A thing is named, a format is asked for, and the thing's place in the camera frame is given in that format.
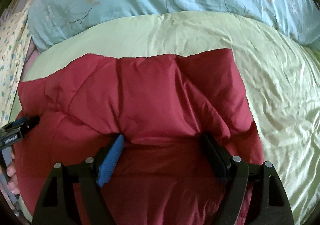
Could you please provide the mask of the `person's left hand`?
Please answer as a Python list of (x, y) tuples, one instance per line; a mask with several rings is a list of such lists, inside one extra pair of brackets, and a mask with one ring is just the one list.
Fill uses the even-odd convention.
[(7, 182), (8, 189), (14, 194), (19, 195), (20, 189), (18, 187), (16, 168), (15, 168), (15, 154), (11, 152), (11, 163), (8, 165), (7, 170), (5, 171), (9, 176), (9, 181)]

